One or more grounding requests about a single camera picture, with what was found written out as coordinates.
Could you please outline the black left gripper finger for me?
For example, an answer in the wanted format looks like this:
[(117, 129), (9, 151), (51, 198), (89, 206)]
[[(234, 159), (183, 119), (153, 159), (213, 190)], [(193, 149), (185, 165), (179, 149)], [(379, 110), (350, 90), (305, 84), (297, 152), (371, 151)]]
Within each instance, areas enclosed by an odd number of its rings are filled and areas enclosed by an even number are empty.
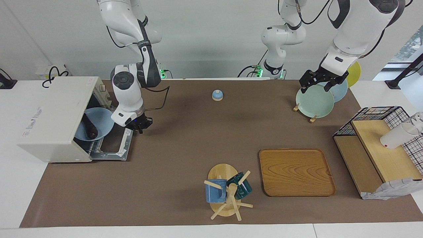
[(301, 93), (304, 94), (313, 82), (313, 71), (306, 71), (299, 80)]
[(347, 80), (343, 80), (342, 83), (338, 81), (325, 83), (326, 92), (344, 92), (347, 91)]

